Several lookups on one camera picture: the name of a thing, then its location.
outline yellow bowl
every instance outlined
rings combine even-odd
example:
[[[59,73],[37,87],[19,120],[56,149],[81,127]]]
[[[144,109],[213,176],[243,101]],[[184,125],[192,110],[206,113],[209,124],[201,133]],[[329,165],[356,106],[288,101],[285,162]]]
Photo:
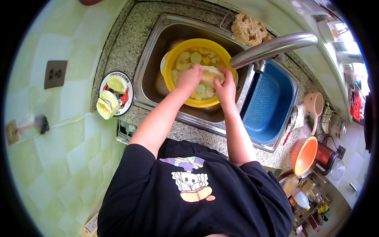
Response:
[[[226,49],[224,49],[218,43],[208,40],[208,39],[189,39],[175,46],[167,54],[166,63],[163,66],[162,74],[163,74],[164,82],[166,83],[166,86],[170,92],[173,89],[175,89],[175,84],[172,81],[171,69],[173,68],[173,65],[176,64],[176,59],[179,57],[179,55],[183,51],[194,48],[194,47],[204,47],[216,52],[220,56],[221,60],[224,61],[226,68],[232,72],[233,80],[236,80],[237,71],[230,66],[229,61],[231,59],[231,56],[226,51]],[[194,100],[194,99],[189,98],[184,104],[188,106],[192,106],[192,107],[197,107],[197,108],[205,108],[205,107],[216,105],[218,103],[220,102],[218,101],[217,96],[213,96],[212,98],[208,98],[204,100]]]

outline cartoon print on shirt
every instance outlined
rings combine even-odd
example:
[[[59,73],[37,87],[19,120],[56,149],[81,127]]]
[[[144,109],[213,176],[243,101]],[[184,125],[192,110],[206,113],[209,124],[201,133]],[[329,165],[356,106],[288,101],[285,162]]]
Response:
[[[183,167],[185,171],[189,170],[190,172],[193,171],[193,169],[199,169],[203,167],[204,160],[201,158],[198,158],[196,156],[191,157],[177,157],[177,158],[166,158],[166,159],[160,159],[160,161],[172,164],[177,167]]]
[[[204,166],[204,159],[196,156],[160,159],[160,161],[182,167],[185,172],[172,172],[172,178],[180,191],[180,197],[186,202],[200,200],[212,201],[212,188],[208,186],[208,174],[193,174],[192,171]]]

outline hand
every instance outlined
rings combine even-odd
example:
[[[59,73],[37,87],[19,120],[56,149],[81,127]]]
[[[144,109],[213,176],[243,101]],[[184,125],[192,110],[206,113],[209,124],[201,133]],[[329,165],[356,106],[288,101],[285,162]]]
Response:
[[[213,84],[215,85],[218,101],[220,102],[222,109],[225,110],[230,108],[230,106],[236,106],[236,86],[230,70],[222,68],[219,69],[219,71],[225,74],[225,81],[221,85],[220,79],[216,77]]]
[[[182,93],[185,93],[186,96],[188,95],[189,98],[200,84],[202,77],[203,71],[200,70],[200,64],[196,63],[192,66],[192,69],[184,71],[179,75],[176,83],[176,89],[180,90]]]

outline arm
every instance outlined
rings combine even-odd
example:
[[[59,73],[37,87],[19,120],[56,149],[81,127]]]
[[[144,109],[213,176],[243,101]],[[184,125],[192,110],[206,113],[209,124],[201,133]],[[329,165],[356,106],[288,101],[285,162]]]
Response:
[[[202,78],[200,64],[179,75],[176,88],[143,120],[129,144],[140,144],[157,158],[159,148],[170,132],[180,107],[195,91]]]
[[[228,145],[229,160],[237,166],[255,161],[255,152],[250,137],[242,123],[235,104],[236,89],[231,71],[220,69],[225,74],[224,84],[218,78],[214,85],[216,95],[225,114],[226,141]]]

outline person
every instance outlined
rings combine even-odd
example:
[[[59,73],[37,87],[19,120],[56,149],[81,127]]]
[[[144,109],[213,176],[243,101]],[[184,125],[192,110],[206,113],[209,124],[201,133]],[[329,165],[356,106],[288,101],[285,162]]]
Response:
[[[99,211],[99,237],[289,236],[289,201],[273,173],[255,161],[229,70],[219,70],[226,76],[222,85],[214,80],[229,160],[200,144],[166,139],[200,83],[199,67],[180,74],[130,139]]]

